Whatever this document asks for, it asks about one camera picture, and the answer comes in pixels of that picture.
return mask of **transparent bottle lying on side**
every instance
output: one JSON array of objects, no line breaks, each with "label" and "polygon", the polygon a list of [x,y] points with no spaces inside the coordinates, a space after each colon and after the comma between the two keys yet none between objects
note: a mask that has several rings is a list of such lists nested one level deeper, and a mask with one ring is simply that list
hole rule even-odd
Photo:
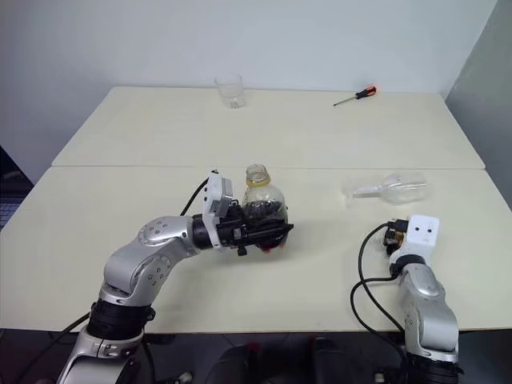
[{"label": "transparent bottle lying on side", "polygon": [[423,200],[428,195],[428,184],[421,172],[399,172],[385,177],[377,186],[349,186],[343,193],[350,204],[353,198],[380,197],[390,204],[407,204]]}]

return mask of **black cable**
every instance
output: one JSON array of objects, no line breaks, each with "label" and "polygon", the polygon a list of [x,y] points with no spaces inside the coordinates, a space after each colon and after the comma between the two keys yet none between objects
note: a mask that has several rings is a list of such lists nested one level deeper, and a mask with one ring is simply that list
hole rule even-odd
[{"label": "black cable", "polygon": [[3,337],[6,335],[5,328],[0,328],[0,342],[2,342]]},{"label": "black cable", "polygon": [[[55,336],[54,336],[54,332],[48,330],[46,332],[48,334],[48,337],[50,338],[50,340],[54,340],[55,339]],[[70,341],[70,342],[58,342],[57,344],[59,344],[60,346],[73,346],[75,343],[76,343],[76,337],[74,340]]]},{"label": "black cable", "polygon": [[382,228],[386,228],[388,226],[387,223],[385,224],[381,224],[380,226],[378,226],[377,228],[375,228],[374,230],[372,230],[367,236],[366,238],[363,240],[362,244],[361,244],[361,249],[359,250],[359,256],[358,256],[358,271],[359,271],[359,279],[361,280],[360,283],[362,284],[362,286],[364,287],[366,293],[368,294],[368,297],[370,298],[370,300],[375,304],[375,306],[384,314],[384,316],[386,316],[397,328],[400,332],[402,332],[403,334],[406,332],[404,329],[403,329],[403,326],[400,325],[399,322],[397,322],[393,316],[390,315],[390,313],[385,310],[377,301],[377,299],[372,295],[372,293],[370,292],[370,288],[368,288],[368,285],[366,284],[365,282],[365,277],[364,275],[362,274],[362,255],[364,253],[364,250],[365,250],[365,246],[366,244],[368,243],[368,241],[370,240],[370,238],[376,234],[377,232],[379,232]]},{"label": "black cable", "polygon": [[224,340],[226,340],[229,344],[231,344],[231,346],[234,348],[235,345],[233,344],[233,342],[231,340],[229,340],[229,338],[227,336],[225,336],[224,334],[221,334],[222,338]]},{"label": "black cable", "polygon": [[179,214],[180,216],[185,216],[186,212],[189,210],[190,206],[192,205],[192,202],[194,202],[195,198],[198,196],[199,192],[205,187],[205,185],[208,183],[208,179],[206,179],[204,182],[202,182],[198,188],[194,191],[192,196],[190,196],[189,201],[185,205],[185,208],[183,208],[182,212]]},{"label": "black cable", "polygon": [[142,348],[144,349],[144,354],[146,355],[147,364],[150,368],[150,383],[156,383],[156,373],[154,372],[154,360],[153,355],[151,354],[150,346],[147,343],[145,338],[142,338]]},{"label": "black cable", "polygon": [[380,338],[381,340],[383,340],[384,342],[388,343],[390,346],[393,347],[393,349],[397,352],[398,356],[400,357],[400,359],[402,360],[402,363],[401,363],[401,368],[402,368],[402,382],[407,382],[407,356],[406,354],[404,353],[404,351],[400,348],[400,346],[398,346],[396,343],[394,343],[393,341],[391,341],[389,338],[387,338],[386,336],[380,334],[379,332],[377,332],[376,330],[374,330],[371,326],[369,326],[368,324],[366,324],[362,319],[361,319],[361,316],[359,316],[359,313],[358,313],[358,310],[356,309],[355,307],[355,303],[354,303],[354,296],[355,296],[355,292],[356,290],[360,287],[360,286],[364,286],[365,284],[367,284],[368,282],[392,282],[393,280],[396,280],[398,278],[398,276],[390,276],[388,278],[367,278],[365,280],[361,280],[359,282],[357,282],[357,284],[354,285],[354,287],[352,288],[352,291],[350,292],[350,307],[352,308],[352,312],[354,313],[354,316],[356,317],[356,319],[358,320],[358,322],[365,327],[365,329],[370,332],[371,334],[374,334],[375,336],[377,336],[378,338]]},{"label": "black cable", "polygon": [[82,324],[85,320],[89,318],[89,312],[81,316],[79,319],[77,319],[75,322],[69,324],[66,328],[64,328],[51,342],[48,343],[48,345],[41,350],[32,360],[30,360],[30,363],[26,365],[25,369],[18,375],[16,380],[14,380],[15,383],[21,384],[23,378],[30,372],[32,367],[38,362],[38,360],[46,353],[52,346],[58,343],[58,341],[66,336],[69,332],[71,332],[76,326],[79,326]]}]

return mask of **clear plastic bottle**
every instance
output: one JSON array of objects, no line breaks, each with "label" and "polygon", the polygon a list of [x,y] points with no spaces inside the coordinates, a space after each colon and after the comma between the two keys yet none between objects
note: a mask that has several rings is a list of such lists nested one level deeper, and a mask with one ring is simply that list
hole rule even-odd
[{"label": "clear plastic bottle", "polygon": [[391,204],[407,204],[423,200],[427,194],[427,182],[421,172],[390,174],[379,186],[353,186],[344,190],[347,202],[352,198],[380,197]]},{"label": "clear plastic bottle", "polygon": [[[253,164],[246,171],[247,190],[242,201],[244,215],[253,228],[264,226],[270,222],[284,220],[288,222],[285,197],[274,185],[270,184],[270,176],[265,166]],[[275,248],[286,241],[286,236],[271,239],[257,246],[263,250]]]}]

